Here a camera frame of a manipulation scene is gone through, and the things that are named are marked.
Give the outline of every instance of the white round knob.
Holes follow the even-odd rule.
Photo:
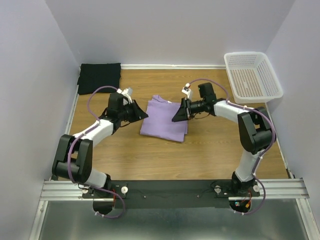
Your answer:
[[[126,186],[123,186],[123,187],[121,188],[121,192],[122,192],[123,194],[126,194],[126,193],[128,192],[128,188],[127,188]]]

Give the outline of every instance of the purple cloth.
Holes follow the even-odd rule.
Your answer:
[[[146,109],[149,117],[143,120],[140,134],[183,143],[188,133],[188,121],[171,121],[179,107],[180,103],[168,102],[159,95],[152,96]]]

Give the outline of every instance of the folded cloth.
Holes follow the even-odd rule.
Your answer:
[[[188,121],[172,122],[179,107],[180,103],[166,101],[159,95],[152,96],[146,109],[149,117],[143,120],[140,134],[183,143],[188,133]]]
[[[78,79],[78,94],[92,94],[102,86],[119,88],[120,85],[120,63],[111,64],[81,64],[80,76]],[[103,88],[99,93],[114,93],[112,88]]]

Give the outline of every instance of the gray floor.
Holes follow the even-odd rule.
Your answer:
[[[253,208],[259,204],[255,201]],[[253,215],[230,209],[132,209],[95,216],[88,201],[50,202],[41,240],[307,240],[294,199],[267,200]]]

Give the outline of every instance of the metal frame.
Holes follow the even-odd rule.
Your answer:
[[[67,122],[65,133],[68,134],[72,120],[75,114],[76,105],[78,101],[78,86],[75,90],[75,96],[73,99],[72,109]],[[320,233],[317,227],[315,218],[309,205],[309,194],[306,189],[303,179],[292,179],[293,174],[288,168],[288,164],[282,154],[280,144],[278,142],[284,165],[288,170],[290,179],[264,179],[261,180],[266,189],[266,199],[296,199],[298,209],[300,211],[302,221],[310,240],[320,240]],[[73,184],[71,181],[45,181],[43,183],[39,205],[36,211],[35,219],[31,229],[29,240],[38,240],[40,237],[41,229],[44,223],[47,207],[49,201],[93,201],[93,199],[82,198],[82,190],[78,188],[77,184]],[[255,199],[261,199],[263,191],[260,186],[260,197],[254,197]],[[237,197],[230,197],[229,200],[237,200]],[[113,201],[112,198],[95,199],[94,201]]]

